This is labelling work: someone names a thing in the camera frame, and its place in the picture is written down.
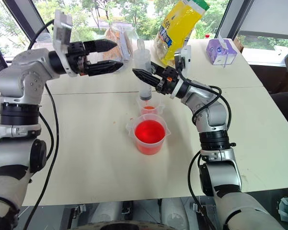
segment white table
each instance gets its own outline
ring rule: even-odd
[[[189,41],[192,46],[192,65],[189,75],[185,76],[186,78],[221,88],[262,86],[262,83],[232,42],[232,46],[238,53],[234,63],[227,65],[226,68],[222,66],[213,66],[212,68],[206,54],[207,43],[207,39]],[[151,60],[162,65],[153,51],[153,41],[147,41],[146,47],[151,50]],[[51,80],[47,84],[51,87],[52,94],[136,92],[138,91],[138,79],[132,72],[133,63],[131,61],[126,65],[125,69],[115,74],[75,78],[64,74],[59,79]]]
[[[244,65],[246,62],[241,63],[240,69],[249,68]],[[233,76],[236,76],[234,70],[222,76],[224,85]],[[260,84],[252,86],[254,76],[254,73],[249,75],[248,87],[223,87],[233,113],[228,133],[230,141],[237,143],[234,150],[244,192],[288,187],[288,123],[266,90]],[[54,80],[50,85],[52,92],[56,91],[54,83],[59,81]],[[200,143],[189,109],[179,99],[153,93],[153,96],[162,96],[166,105],[162,116],[172,134],[158,154],[145,156],[136,149],[125,130],[126,123],[139,115],[137,93],[118,92],[118,86],[112,87],[117,87],[116,93],[54,95],[60,147],[41,205],[190,196],[187,170]],[[43,95],[41,104],[40,111],[55,130],[47,95]],[[39,138],[50,146],[43,125]],[[49,165],[32,178],[24,205],[36,202]],[[197,195],[203,194],[196,166],[192,171],[192,185]]]

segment cup handle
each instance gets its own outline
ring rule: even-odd
[[[165,132],[165,136],[168,136],[171,134],[171,131],[167,128],[167,131]]]
[[[165,108],[165,104],[161,103],[161,104],[158,106],[158,114],[162,114],[164,108]]]
[[[128,122],[127,124],[126,124],[126,129],[127,129],[127,131],[129,132],[128,133],[128,135],[130,136],[130,137],[132,137],[133,138],[133,132],[132,132],[132,130],[133,130],[133,124],[134,124],[134,121],[130,121],[130,122]]]

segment window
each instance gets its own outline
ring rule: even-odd
[[[229,0],[206,0],[210,9],[197,23],[191,38],[214,36]],[[133,26],[144,40],[154,39],[161,22],[178,0],[33,0],[46,23],[55,9],[73,17],[71,41],[97,39],[110,24]]]
[[[6,60],[26,50],[29,39],[0,0],[0,51]]]
[[[210,38],[214,38],[229,2],[229,0],[205,1],[209,4],[209,10],[195,25],[191,38],[205,38],[205,34],[210,34]]]
[[[249,64],[284,66],[288,54],[288,39],[238,34],[244,46],[242,55]]]

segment plastic syringe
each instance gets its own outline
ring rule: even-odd
[[[145,44],[142,39],[138,39],[137,41],[138,49],[133,53],[133,62],[134,68],[136,69],[144,69],[148,72],[151,72],[151,64],[150,64],[150,53],[148,49],[145,49]],[[139,80],[139,91],[140,91],[140,99],[147,101],[152,97],[152,87]]]

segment orange liquid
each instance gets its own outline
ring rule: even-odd
[[[146,106],[146,107],[144,107],[144,109],[154,109],[154,107],[153,106]]]

